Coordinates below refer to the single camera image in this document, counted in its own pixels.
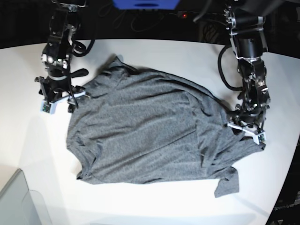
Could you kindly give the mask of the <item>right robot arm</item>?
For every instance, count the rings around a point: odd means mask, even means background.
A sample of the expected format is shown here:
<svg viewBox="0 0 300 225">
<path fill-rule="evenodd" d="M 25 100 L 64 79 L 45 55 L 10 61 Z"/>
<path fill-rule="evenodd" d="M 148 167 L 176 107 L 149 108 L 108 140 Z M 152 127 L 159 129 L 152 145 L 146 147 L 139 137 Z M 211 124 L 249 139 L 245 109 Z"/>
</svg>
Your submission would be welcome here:
<svg viewBox="0 0 300 225">
<path fill-rule="evenodd" d="M 89 74 L 85 68 L 71 72 L 73 57 L 86 56 L 95 43 L 92 38 L 85 46 L 76 40 L 77 31 L 81 27 L 80 11 L 88 6 L 86 0 L 55 0 L 56 9 L 49 22 L 49 38 L 41 54 L 41 61 L 47 71 L 47 77 L 36 77 L 40 84 L 39 94 L 44 97 L 41 111 L 54 114 L 60 102 L 68 103 L 68 112 L 78 108 L 77 99 L 88 94 L 84 87 L 73 86 L 73 78 Z"/>
</svg>

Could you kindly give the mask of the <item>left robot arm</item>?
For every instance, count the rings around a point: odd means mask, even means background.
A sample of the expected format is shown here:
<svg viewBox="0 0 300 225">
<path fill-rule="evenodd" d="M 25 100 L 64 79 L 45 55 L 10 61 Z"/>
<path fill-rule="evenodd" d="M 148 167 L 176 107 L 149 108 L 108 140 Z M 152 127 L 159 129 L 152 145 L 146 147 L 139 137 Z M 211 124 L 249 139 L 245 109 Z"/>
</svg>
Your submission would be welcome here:
<svg viewBox="0 0 300 225">
<path fill-rule="evenodd" d="M 256 144 L 261 144 L 266 141 L 263 126 L 270 107 L 267 69 L 262 60 L 263 53 L 268 51 L 263 27 L 268 5 L 259 0 L 226 0 L 224 4 L 225 26 L 231 44 L 219 53 L 218 71 L 226 87 L 240 92 L 238 98 L 242 100 L 241 105 L 236 105 L 236 110 L 229 112 L 227 126 L 245 132 Z M 221 59 L 228 48 L 232 48 L 238 61 L 241 87 L 230 86 L 225 79 Z"/>
</svg>

